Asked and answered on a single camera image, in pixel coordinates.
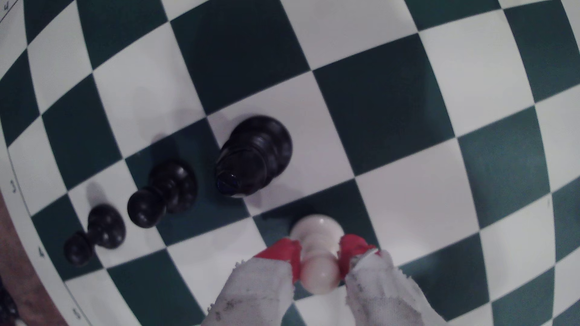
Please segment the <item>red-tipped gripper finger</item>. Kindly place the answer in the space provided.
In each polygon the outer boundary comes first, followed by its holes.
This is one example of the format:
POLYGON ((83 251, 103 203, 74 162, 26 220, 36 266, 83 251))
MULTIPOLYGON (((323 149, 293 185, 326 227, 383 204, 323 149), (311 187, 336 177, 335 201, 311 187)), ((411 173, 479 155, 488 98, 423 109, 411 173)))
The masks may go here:
POLYGON ((446 325, 387 250, 345 234, 339 241, 338 263, 356 325, 446 325))
POLYGON ((301 273, 301 243, 283 238, 237 263, 202 325, 281 325, 301 273))

